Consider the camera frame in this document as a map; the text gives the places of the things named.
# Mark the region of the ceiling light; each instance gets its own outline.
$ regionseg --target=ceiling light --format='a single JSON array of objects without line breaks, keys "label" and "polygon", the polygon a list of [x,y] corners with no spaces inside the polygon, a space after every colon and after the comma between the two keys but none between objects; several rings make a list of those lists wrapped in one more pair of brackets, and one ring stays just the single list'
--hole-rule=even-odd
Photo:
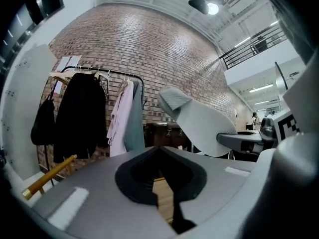
[{"label": "ceiling light", "polygon": [[270,26],[276,25],[278,22],[279,22],[279,20],[277,20],[277,21],[271,23]]},{"label": "ceiling light", "polygon": [[250,39],[250,36],[246,38],[245,40],[241,41],[240,43],[235,45],[235,48],[238,47],[240,44],[243,44],[245,41],[248,41]]},{"label": "ceiling light", "polygon": [[9,31],[9,29],[8,29],[8,33],[9,33],[9,35],[10,35],[11,37],[13,37],[13,35],[12,35],[11,32]]},{"label": "ceiling light", "polygon": [[260,103],[255,103],[255,104],[258,105],[258,104],[263,104],[263,103],[267,103],[267,102],[270,102],[270,100],[263,101],[263,102],[260,102]]},{"label": "ceiling light", "polygon": [[207,5],[208,5],[208,14],[215,15],[218,13],[218,11],[219,11],[218,5],[211,3],[211,2],[208,3]]},{"label": "ceiling light", "polygon": [[270,88],[272,87],[274,84],[270,84],[270,85],[267,85],[267,86],[263,86],[261,88],[257,88],[257,89],[252,89],[250,90],[249,92],[252,93],[252,92],[255,92],[255,91],[259,91],[259,90],[263,90],[263,89],[266,89],[266,88]]},{"label": "ceiling light", "polygon": [[18,16],[18,14],[16,14],[15,16],[16,16],[16,18],[18,19],[20,25],[22,26],[22,22],[21,22],[21,20],[20,20],[20,18],[19,18],[19,16]]}]

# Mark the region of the black coat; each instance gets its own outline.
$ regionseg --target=black coat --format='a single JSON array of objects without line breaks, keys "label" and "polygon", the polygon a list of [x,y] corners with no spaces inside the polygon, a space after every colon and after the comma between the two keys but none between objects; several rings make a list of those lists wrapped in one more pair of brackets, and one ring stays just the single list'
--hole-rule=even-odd
[{"label": "black coat", "polygon": [[54,162],[77,154],[88,158],[96,145],[107,146],[105,93],[94,74],[75,74],[68,84],[56,117]]}]

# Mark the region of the balcony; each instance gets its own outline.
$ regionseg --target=balcony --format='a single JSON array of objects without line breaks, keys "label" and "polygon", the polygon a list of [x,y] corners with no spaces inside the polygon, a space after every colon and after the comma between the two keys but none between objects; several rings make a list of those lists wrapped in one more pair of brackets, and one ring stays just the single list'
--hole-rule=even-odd
[{"label": "balcony", "polygon": [[287,37],[284,32],[278,24],[275,24],[226,52],[220,58],[223,59],[228,70],[285,40],[287,40]]}]

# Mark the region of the wooden handle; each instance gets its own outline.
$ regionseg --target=wooden handle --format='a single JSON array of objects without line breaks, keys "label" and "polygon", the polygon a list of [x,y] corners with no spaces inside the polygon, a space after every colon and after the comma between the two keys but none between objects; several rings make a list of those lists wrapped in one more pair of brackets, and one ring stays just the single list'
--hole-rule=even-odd
[{"label": "wooden handle", "polygon": [[165,180],[165,178],[161,177],[161,178],[154,179],[154,181],[162,181],[162,180]]},{"label": "wooden handle", "polygon": [[52,170],[44,174],[40,179],[34,182],[31,186],[22,191],[23,196],[29,200],[36,192],[38,192],[49,180],[51,180],[58,172],[60,172],[64,167],[70,164],[74,159],[77,158],[77,155],[72,155],[61,164],[58,164]]}]

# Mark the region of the clothes hanger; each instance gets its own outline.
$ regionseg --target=clothes hanger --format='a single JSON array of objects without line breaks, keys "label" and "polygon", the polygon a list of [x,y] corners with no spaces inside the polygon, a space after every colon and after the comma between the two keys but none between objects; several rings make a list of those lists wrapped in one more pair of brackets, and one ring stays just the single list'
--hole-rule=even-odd
[{"label": "clothes hanger", "polygon": [[128,82],[128,84],[131,82],[129,77],[130,77],[130,73],[129,73],[127,79],[126,79],[126,81]]},{"label": "clothes hanger", "polygon": [[98,72],[95,73],[95,75],[94,75],[94,77],[95,77],[97,80],[100,80],[100,74],[99,74],[99,72],[100,72],[100,68],[98,68]]},{"label": "clothes hanger", "polygon": [[98,69],[98,76],[101,76],[103,77],[105,80],[106,80],[106,91],[105,91],[105,88],[104,88],[104,85],[102,84],[102,82],[100,81],[100,85],[102,86],[104,92],[105,92],[105,95],[107,97],[107,99],[109,99],[109,77],[110,77],[110,70],[108,72],[108,75],[105,75],[105,74],[102,74],[102,73],[99,73],[100,71],[100,68]]},{"label": "clothes hanger", "polygon": [[127,81],[127,79],[126,79],[125,77],[126,77],[126,73],[125,73],[124,78],[123,78],[123,80],[122,80],[122,82],[121,82],[121,85],[120,85],[119,91],[118,91],[118,93],[117,93],[117,96],[119,96],[120,94],[122,95],[123,92],[124,92],[124,89],[125,89],[126,86],[129,84],[128,81]]},{"label": "clothes hanger", "polygon": [[49,76],[53,77],[54,79],[68,85],[70,82],[66,78],[72,78],[75,74],[81,73],[81,71],[78,70],[68,70],[66,72],[60,73],[60,72],[51,72],[49,73]]}]

